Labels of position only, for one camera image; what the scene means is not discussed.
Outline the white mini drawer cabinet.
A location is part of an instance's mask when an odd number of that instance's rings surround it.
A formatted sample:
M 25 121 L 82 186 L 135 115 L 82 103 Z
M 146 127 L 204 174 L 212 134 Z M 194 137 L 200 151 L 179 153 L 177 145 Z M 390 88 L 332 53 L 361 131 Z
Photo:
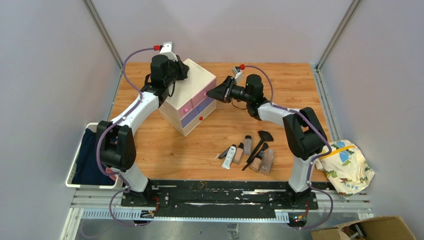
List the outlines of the white mini drawer cabinet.
M 186 137 L 216 109 L 217 101 L 213 98 L 207 96 L 196 107 L 192 105 L 192 98 L 217 77 L 189 58 L 183 63 L 189 66 L 187 79 L 176 82 L 173 96 L 158 110 L 164 120 Z

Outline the pink drawer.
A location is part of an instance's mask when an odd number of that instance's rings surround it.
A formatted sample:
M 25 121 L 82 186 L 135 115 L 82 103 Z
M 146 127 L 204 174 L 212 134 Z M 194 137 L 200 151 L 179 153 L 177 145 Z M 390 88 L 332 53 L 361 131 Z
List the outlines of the pink drawer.
M 207 92 L 216 87 L 216 82 L 216 78 L 213 79 L 191 99 L 193 107 L 199 105 L 207 97 Z

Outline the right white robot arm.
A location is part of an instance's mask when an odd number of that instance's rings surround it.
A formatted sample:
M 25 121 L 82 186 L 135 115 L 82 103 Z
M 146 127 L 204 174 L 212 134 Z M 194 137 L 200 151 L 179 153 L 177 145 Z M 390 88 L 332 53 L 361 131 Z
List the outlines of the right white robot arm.
M 292 209 L 301 207 L 311 192 L 310 178 L 315 159 L 329 143 L 314 110 L 310 107 L 287 108 L 271 103 L 264 97 L 264 85 L 257 74 L 248 75 L 245 86 L 237 85 L 235 78 L 228 76 L 220 85 L 207 91 L 206 95 L 223 103 L 232 100 L 245 102 L 251 117 L 284 128 L 288 147 L 294 155 L 285 201 Z

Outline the round beige foundation bottle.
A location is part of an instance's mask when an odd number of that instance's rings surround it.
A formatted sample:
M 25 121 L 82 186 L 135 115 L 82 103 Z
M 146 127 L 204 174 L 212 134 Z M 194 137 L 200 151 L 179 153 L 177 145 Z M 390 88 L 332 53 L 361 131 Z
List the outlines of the round beige foundation bottle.
M 254 172 L 258 172 L 259 171 L 259 169 L 260 169 L 260 167 L 262 165 L 262 162 L 263 162 L 264 154 L 265 154 L 264 151 L 261 150 L 259 153 L 257 153 L 255 155 L 255 157 L 253 158 L 252 163 L 250 164 L 250 169 L 252 171 L 254 171 Z

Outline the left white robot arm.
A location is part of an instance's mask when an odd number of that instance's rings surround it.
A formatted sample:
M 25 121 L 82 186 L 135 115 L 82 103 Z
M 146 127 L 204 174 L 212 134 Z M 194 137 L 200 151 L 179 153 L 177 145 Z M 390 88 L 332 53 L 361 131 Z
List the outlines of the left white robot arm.
M 134 200 L 140 206 L 149 206 L 153 193 L 147 189 L 149 179 L 135 163 L 137 150 L 134 135 L 146 118 L 156 111 L 175 90 L 177 81 L 188 77 L 189 67 L 178 55 L 158 54 L 152 57 L 150 74 L 133 103 L 112 121 L 100 121 L 96 127 L 96 163 L 102 174 L 121 178 L 134 192 Z

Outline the square beige foundation bottle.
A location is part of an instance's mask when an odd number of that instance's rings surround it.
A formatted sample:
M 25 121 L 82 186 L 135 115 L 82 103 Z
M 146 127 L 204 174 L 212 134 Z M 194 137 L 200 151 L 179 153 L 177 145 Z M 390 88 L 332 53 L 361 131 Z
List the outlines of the square beige foundation bottle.
M 244 144 L 240 142 L 238 147 L 236 148 L 232 163 L 239 165 L 241 163 L 243 154 L 244 154 Z

